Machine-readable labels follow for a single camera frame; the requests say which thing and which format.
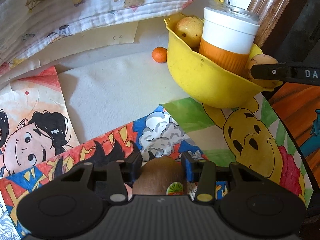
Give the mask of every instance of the white cloth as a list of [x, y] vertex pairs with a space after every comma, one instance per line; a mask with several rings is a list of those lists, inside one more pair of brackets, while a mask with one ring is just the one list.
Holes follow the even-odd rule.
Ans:
[[85, 30], [173, 14], [193, 0], [0, 0], [0, 76]]

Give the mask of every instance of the fruit sticker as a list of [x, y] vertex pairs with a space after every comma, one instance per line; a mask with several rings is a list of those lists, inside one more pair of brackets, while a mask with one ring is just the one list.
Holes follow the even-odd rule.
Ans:
[[167, 188], [167, 195], [183, 195], [183, 186], [179, 182], [170, 184]]

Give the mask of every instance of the cartoon bear's nose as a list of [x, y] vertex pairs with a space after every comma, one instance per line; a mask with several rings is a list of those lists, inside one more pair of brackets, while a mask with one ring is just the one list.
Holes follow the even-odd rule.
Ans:
[[257, 142], [256, 142], [255, 139], [251, 138], [251, 139], [249, 140], [249, 144], [251, 145], [251, 147], [252, 147], [253, 149], [258, 150], [258, 144], [257, 144]]

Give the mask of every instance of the brown kiwi fruit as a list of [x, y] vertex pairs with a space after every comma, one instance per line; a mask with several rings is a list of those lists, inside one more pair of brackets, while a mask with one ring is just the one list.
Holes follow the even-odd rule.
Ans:
[[187, 194], [187, 180], [180, 163], [163, 156], [148, 161], [132, 187], [132, 195], [166, 195], [170, 184], [179, 182]]

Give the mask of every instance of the cartoon girl drawing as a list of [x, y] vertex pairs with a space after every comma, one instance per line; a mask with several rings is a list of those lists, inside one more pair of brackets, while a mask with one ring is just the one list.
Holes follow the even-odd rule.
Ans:
[[[0, 145], [9, 133], [8, 119], [4, 116], [5, 112], [0, 112]], [[61, 113], [34, 112], [30, 120], [23, 119], [7, 139], [0, 155], [0, 177], [23, 171], [65, 152], [65, 146], [71, 147], [67, 144], [67, 132], [68, 119]]]

